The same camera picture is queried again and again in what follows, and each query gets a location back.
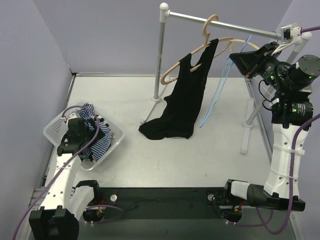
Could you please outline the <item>cream plastic hanger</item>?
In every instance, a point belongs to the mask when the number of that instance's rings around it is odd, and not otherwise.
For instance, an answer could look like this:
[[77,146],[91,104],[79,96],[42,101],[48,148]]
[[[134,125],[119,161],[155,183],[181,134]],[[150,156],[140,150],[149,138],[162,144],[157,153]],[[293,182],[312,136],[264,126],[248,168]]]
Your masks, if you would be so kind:
[[241,43],[241,44],[243,43],[243,44],[249,45],[249,46],[251,46],[252,48],[254,48],[254,49],[256,49],[256,50],[258,50],[258,49],[260,48],[259,46],[255,45],[254,43],[251,43],[250,41],[248,41],[248,42],[246,43],[246,41],[245,41],[245,40],[242,40],[242,39],[231,39],[231,40],[228,40],[225,45],[226,45],[227,48],[229,48],[230,51],[232,52],[232,51],[235,49],[237,43],[239,43],[239,44],[240,44],[240,43]]

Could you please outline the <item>blue white striped tank top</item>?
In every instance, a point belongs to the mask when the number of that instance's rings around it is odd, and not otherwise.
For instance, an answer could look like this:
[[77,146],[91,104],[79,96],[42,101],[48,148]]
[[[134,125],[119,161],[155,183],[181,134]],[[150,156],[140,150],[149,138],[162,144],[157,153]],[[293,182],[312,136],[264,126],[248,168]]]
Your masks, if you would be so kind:
[[87,150],[84,151],[83,157],[91,162],[97,162],[107,152],[114,134],[105,119],[101,115],[95,113],[95,107],[92,103],[86,102],[82,106],[84,108],[80,108],[77,111],[77,114],[80,118],[85,120],[85,125],[90,129],[93,135],[97,131],[97,124],[99,125],[98,135],[89,145]]

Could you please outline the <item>tan wooden hanger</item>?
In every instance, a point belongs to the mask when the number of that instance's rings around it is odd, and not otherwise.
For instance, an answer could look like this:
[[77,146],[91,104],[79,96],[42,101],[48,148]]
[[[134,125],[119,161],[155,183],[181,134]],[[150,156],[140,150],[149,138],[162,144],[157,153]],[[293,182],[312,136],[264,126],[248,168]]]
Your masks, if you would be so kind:
[[[202,26],[202,36],[204,37],[204,43],[202,45],[200,45],[198,48],[196,48],[195,50],[191,51],[190,54],[193,56],[195,54],[197,54],[198,52],[200,52],[201,50],[204,50],[206,47],[208,47],[210,45],[210,41],[209,41],[209,38],[210,38],[210,35],[211,33],[207,31],[207,27],[209,26],[209,23],[211,21],[219,21],[219,16],[217,14],[213,14],[211,15],[209,18],[206,19],[206,21],[204,22],[203,26]],[[234,39],[233,37],[231,36],[226,36],[226,37],[220,37],[220,38],[217,38],[217,42],[218,43],[223,43],[223,42],[226,42],[231,40],[231,39]],[[223,48],[220,52],[216,53],[214,55],[214,58],[216,58],[217,56],[221,55],[223,52],[225,52],[227,50],[227,46],[225,45],[225,48]],[[176,81],[178,78],[173,78],[171,80],[168,80],[166,81],[166,77],[173,71],[175,70],[177,67],[179,67],[181,64],[180,62],[178,61],[177,63],[175,63],[172,67],[170,67],[164,74],[163,76],[160,78],[160,83],[162,85],[168,85],[174,81]]]

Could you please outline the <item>light blue wire hanger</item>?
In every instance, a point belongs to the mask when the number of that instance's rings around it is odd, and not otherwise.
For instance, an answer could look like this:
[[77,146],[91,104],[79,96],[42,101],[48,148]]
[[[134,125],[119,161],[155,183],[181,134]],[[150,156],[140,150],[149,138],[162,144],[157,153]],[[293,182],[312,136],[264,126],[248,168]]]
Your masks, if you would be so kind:
[[[248,36],[248,38],[245,40],[246,43],[250,41],[251,37],[252,37],[251,35]],[[247,46],[246,44],[243,44],[243,46],[240,49],[240,52],[242,52],[245,49],[246,46]],[[200,128],[202,128],[205,125],[207,119],[211,115],[211,112],[212,112],[214,106],[219,101],[219,98],[221,96],[221,93],[223,91],[223,88],[224,88],[225,83],[226,83],[226,81],[227,81],[227,79],[229,77],[229,74],[230,74],[230,71],[231,71],[233,65],[234,65],[233,61],[230,59],[230,57],[228,57],[227,61],[226,61],[226,64],[225,64],[225,67],[222,70],[222,74],[220,76],[220,79],[219,79],[219,82],[218,82],[218,86],[217,86],[217,88],[216,88],[216,90],[215,90],[215,92],[214,92],[214,94],[212,96],[212,99],[211,99],[211,102],[210,102],[210,106],[208,107],[208,109],[207,109],[207,111],[206,111],[206,113],[205,113],[205,115],[204,115],[204,117],[202,119],[202,122],[199,125]]]

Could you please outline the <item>black tank top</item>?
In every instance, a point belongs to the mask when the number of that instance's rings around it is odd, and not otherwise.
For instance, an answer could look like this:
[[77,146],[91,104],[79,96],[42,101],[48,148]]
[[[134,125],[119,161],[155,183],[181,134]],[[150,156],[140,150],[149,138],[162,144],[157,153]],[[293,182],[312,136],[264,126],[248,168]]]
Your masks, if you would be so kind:
[[191,71],[190,53],[179,61],[178,77],[172,93],[164,98],[166,107],[161,117],[142,124],[138,129],[147,139],[189,139],[193,135],[218,43],[217,38],[209,42],[196,63],[199,67],[195,71]]

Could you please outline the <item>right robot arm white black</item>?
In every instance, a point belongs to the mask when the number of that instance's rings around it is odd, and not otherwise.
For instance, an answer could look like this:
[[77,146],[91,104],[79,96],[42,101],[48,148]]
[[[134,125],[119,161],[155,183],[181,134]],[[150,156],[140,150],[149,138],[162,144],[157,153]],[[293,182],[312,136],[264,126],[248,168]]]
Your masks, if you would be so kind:
[[299,197],[299,168],[314,113],[309,95],[312,82],[320,75],[320,59],[309,54],[294,64],[279,61],[277,47],[271,42],[256,51],[229,56],[243,76],[259,75],[276,90],[270,102],[274,140],[265,184],[229,179],[221,197],[227,204],[240,198],[251,207],[302,212],[306,203]]

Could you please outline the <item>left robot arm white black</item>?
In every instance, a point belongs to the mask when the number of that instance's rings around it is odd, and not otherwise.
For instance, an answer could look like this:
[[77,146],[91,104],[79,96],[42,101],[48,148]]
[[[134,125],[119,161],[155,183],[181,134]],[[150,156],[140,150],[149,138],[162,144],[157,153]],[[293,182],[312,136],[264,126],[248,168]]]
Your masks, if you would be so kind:
[[80,169],[84,146],[94,132],[83,118],[67,120],[67,131],[57,147],[56,169],[52,185],[38,210],[31,211],[29,224],[36,240],[76,240],[79,219],[86,207],[103,199],[96,180],[83,180],[73,185]]

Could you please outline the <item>white perforated plastic basket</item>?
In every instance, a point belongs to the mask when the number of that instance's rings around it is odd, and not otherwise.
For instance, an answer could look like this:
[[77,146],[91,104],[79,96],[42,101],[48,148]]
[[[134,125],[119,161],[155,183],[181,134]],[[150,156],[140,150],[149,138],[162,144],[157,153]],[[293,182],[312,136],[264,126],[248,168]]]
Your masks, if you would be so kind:
[[[104,137],[101,139],[96,138],[81,156],[82,163],[80,168],[83,171],[91,171],[97,168],[116,149],[124,139],[125,131],[102,108],[96,107],[89,101],[80,100],[74,103],[74,106],[64,115],[67,117],[80,117],[87,121],[94,120],[94,115],[96,115],[99,119],[99,130],[104,133]],[[94,111],[94,114],[87,109],[83,109],[82,106]],[[63,113],[58,114],[43,130],[44,136],[55,147],[60,145],[63,136],[68,130],[67,123],[62,118],[62,115]]]

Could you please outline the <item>silver clothes rack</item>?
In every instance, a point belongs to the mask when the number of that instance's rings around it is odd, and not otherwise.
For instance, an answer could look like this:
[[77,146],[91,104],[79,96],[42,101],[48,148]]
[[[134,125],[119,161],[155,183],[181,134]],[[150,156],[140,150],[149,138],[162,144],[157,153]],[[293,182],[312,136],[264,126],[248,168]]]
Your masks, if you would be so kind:
[[[219,22],[218,21],[219,18],[217,17],[212,18],[211,19],[212,21],[207,23],[207,20],[204,18],[181,14],[181,13],[177,13],[169,10],[169,5],[166,2],[162,2],[159,5],[159,9],[160,9],[160,14],[159,14],[160,29],[159,29],[158,53],[157,53],[158,57],[157,57],[157,67],[156,67],[156,74],[155,74],[154,93],[151,98],[152,103],[149,106],[148,111],[140,119],[140,123],[142,124],[144,124],[148,120],[156,104],[158,104],[161,101],[161,96],[164,90],[166,89],[166,85],[174,81],[173,78],[171,79],[167,77],[168,74],[178,67],[178,63],[176,63],[161,76],[161,63],[162,63],[162,56],[163,56],[165,26],[166,26],[167,19],[169,17],[187,20],[194,23],[200,23],[200,24],[204,23],[201,34],[204,37],[205,41],[201,46],[199,46],[194,51],[192,51],[191,52],[192,54],[196,54],[197,52],[202,50],[205,47],[205,44],[207,44],[207,42],[209,41],[210,34],[207,33],[205,29],[205,26],[209,26],[209,25],[217,28],[235,30],[238,32],[244,32],[248,34],[271,38],[274,40],[280,40],[281,42],[280,46],[278,46],[272,52],[272,54],[279,53],[280,50],[284,50],[290,46],[295,46],[292,53],[287,59],[289,63],[292,63],[295,60],[295,58],[298,56],[298,53],[300,53],[304,49],[304,47],[307,45],[309,40],[312,38],[313,30],[311,28],[302,29],[300,26],[298,26],[297,23],[292,23],[289,25],[282,26],[280,33],[277,33],[275,31],[274,32],[264,31],[264,30],[259,30],[255,28],[249,28],[249,27]],[[218,52],[216,57],[221,55],[228,48],[231,48],[232,43],[246,43],[246,41],[244,40],[236,39],[231,36],[222,37],[221,42],[227,42],[225,44],[226,47],[223,48],[222,51]],[[244,127],[243,127],[242,142],[240,147],[240,153],[242,154],[247,154],[248,152],[250,131],[251,131],[251,128],[253,127],[253,120],[258,115],[259,110],[262,108],[262,106],[263,106],[263,103],[261,102],[255,107],[255,109],[253,109],[254,107],[253,98],[250,98],[250,101],[248,101],[247,112],[246,112],[247,118],[243,122]]]

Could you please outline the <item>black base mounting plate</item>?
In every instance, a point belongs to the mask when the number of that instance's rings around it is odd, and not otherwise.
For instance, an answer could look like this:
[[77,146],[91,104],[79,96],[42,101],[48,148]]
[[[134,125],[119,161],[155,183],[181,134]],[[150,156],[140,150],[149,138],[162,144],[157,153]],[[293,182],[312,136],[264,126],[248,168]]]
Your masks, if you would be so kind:
[[86,221],[211,220],[232,210],[239,220],[247,201],[227,195],[223,187],[103,187],[98,207],[83,213]]

